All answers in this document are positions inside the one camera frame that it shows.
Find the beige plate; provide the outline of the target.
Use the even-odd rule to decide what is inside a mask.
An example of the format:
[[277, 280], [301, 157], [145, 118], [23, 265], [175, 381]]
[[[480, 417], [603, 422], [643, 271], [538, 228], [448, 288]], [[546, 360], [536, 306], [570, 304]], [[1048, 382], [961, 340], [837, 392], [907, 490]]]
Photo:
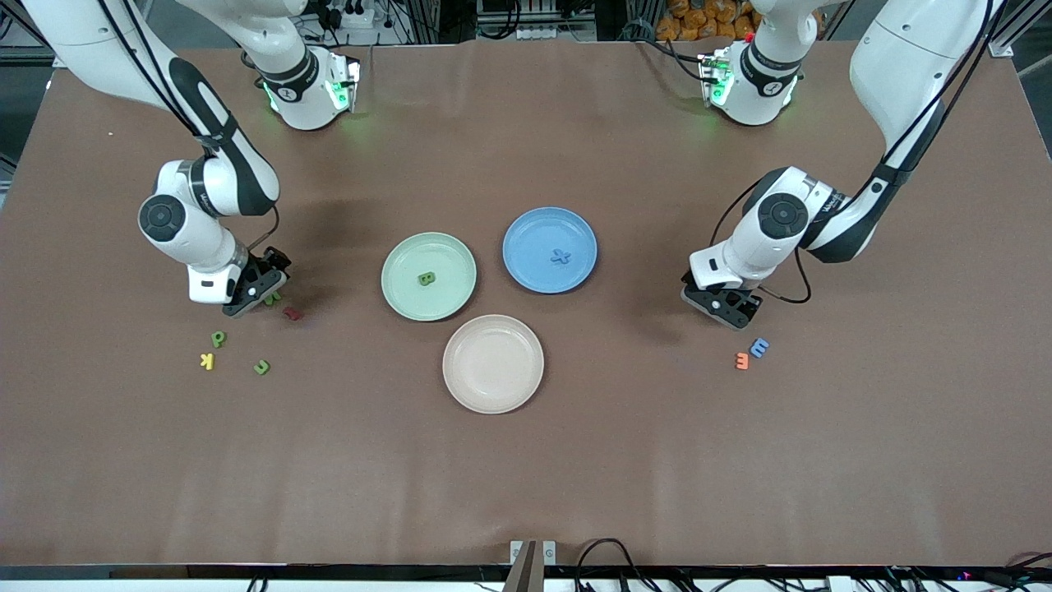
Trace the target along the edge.
[[507, 414], [538, 392], [545, 356], [537, 333], [514, 317], [477, 317], [445, 346], [442, 375], [448, 392], [478, 414]]

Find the green plate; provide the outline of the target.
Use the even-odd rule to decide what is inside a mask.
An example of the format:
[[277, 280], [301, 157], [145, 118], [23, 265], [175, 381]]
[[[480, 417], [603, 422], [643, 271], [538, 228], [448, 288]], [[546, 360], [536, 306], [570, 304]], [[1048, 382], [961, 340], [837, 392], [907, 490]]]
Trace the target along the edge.
[[[433, 272], [436, 282], [418, 284], [418, 275]], [[401, 317], [431, 322], [452, 317], [473, 295], [476, 258], [452, 234], [413, 234], [394, 246], [383, 263], [381, 291]]]

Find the bag of orange items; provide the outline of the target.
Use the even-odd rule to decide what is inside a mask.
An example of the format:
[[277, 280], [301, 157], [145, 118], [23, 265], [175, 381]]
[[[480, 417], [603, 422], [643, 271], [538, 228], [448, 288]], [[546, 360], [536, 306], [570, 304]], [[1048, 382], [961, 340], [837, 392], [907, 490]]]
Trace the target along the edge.
[[750, 40], [762, 21], [750, 0], [664, 0], [654, 33], [660, 42]]

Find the white power strip with plugs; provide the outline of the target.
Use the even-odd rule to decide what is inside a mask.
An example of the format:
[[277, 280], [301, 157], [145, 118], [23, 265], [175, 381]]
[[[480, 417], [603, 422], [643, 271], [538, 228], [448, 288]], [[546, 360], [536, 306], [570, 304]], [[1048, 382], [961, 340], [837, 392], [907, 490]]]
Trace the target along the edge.
[[371, 29], [375, 11], [364, 0], [311, 0], [323, 30]]

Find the aluminium frame post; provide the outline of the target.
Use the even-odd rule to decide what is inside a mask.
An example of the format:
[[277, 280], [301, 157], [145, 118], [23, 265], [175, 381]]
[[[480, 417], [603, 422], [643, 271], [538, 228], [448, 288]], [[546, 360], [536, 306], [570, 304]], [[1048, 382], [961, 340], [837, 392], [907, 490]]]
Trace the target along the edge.
[[1009, 11], [1012, 1], [1006, 0], [1006, 12], [992, 27], [987, 46], [993, 58], [1011, 58], [1014, 55], [1012, 44], [1040, 22], [1048, 11], [1052, 11], [1052, 0], [1019, 0]]

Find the brown table cover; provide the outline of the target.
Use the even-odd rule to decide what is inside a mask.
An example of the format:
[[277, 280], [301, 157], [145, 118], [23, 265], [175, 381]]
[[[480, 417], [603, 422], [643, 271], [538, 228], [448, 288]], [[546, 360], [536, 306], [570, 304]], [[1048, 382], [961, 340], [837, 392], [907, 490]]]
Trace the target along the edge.
[[[237, 52], [189, 52], [279, 173], [300, 321], [188, 299], [136, 211], [198, 146], [55, 72], [0, 212], [0, 563], [485, 563], [514, 539], [572, 562], [598, 537], [642, 563], [1052, 551], [1052, 162], [1010, 61], [978, 67], [863, 254], [805, 260], [810, 303], [766, 301], [736, 332], [680, 299], [756, 178], [795, 165], [854, 192], [879, 161], [853, 49], [816, 45], [789, 109], [747, 128], [633, 44], [382, 46], [358, 111], [318, 132], [275, 117]], [[563, 294], [502, 258], [546, 206], [598, 240]], [[425, 232], [478, 268], [431, 322], [381, 288]], [[507, 414], [442, 375], [491, 314], [545, 356]]]

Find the blue plate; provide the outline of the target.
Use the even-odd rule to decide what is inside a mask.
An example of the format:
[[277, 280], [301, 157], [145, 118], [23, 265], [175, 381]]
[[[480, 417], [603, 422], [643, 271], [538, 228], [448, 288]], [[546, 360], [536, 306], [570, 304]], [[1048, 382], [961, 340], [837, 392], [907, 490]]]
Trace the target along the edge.
[[[571, 252], [568, 265], [550, 261], [553, 250]], [[598, 240], [591, 225], [564, 207], [537, 207], [514, 219], [502, 241], [505, 269], [538, 294], [574, 291], [593, 273]]]

